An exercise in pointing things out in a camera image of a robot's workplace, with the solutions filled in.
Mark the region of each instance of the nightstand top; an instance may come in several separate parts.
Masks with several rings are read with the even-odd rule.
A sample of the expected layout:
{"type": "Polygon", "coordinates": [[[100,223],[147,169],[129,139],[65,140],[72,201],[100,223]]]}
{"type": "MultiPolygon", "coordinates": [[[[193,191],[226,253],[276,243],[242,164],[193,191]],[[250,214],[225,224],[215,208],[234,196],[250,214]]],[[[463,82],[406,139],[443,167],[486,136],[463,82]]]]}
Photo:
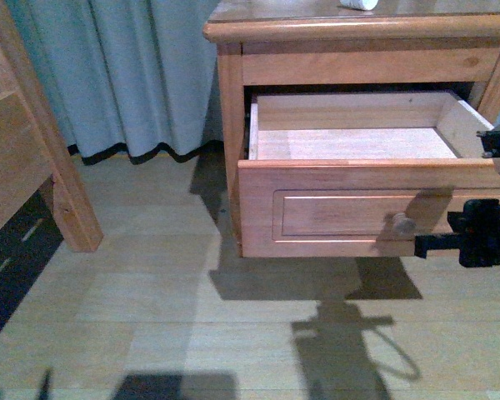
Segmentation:
{"type": "Polygon", "coordinates": [[[500,0],[380,0],[370,12],[339,0],[222,0],[204,36],[217,43],[500,37],[500,0]]]}

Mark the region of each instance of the glass top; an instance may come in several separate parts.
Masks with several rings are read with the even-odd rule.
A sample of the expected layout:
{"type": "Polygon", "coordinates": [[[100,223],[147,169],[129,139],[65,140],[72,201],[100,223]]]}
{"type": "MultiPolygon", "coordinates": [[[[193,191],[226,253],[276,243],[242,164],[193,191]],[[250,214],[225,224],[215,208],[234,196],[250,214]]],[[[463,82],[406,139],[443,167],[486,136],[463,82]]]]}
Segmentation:
{"type": "Polygon", "coordinates": [[[500,13],[500,0],[379,0],[372,11],[345,8],[339,0],[222,0],[209,22],[485,13],[500,13]]]}

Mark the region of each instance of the drawer front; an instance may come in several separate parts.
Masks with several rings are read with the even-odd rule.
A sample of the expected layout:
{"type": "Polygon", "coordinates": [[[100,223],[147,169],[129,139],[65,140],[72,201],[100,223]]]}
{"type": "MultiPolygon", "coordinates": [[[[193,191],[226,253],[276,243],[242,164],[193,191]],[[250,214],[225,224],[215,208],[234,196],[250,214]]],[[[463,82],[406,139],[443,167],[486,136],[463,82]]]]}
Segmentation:
{"type": "Polygon", "coordinates": [[[372,237],[412,240],[414,234],[450,230],[448,211],[461,211],[470,198],[500,198],[498,191],[286,191],[274,193],[274,240],[372,237]]]}
{"type": "Polygon", "coordinates": [[[248,161],[239,166],[245,257],[412,256],[399,236],[406,213],[416,233],[449,232],[447,211],[469,198],[500,198],[490,160],[248,161]]]}

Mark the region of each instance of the white object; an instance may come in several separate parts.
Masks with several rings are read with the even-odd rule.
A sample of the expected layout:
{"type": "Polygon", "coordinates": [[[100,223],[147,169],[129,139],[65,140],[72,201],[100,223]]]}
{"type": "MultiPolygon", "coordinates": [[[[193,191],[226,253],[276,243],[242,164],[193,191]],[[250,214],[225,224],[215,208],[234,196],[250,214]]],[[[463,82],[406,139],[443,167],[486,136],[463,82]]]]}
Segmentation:
{"type": "Polygon", "coordinates": [[[376,7],[376,4],[378,4],[378,0],[341,0],[341,4],[344,7],[370,11],[376,7]]]}

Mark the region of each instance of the wooden post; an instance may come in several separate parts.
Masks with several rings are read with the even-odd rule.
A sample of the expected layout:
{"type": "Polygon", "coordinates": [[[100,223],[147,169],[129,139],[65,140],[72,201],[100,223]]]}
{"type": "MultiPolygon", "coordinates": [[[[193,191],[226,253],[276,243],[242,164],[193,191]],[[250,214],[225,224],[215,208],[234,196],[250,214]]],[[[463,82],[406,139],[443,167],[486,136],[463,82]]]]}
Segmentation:
{"type": "Polygon", "coordinates": [[[96,250],[102,241],[102,230],[3,0],[0,0],[0,87],[14,91],[20,98],[33,126],[33,135],[50,164],[52,214],[67,244],[79,252],[96,250]]]}

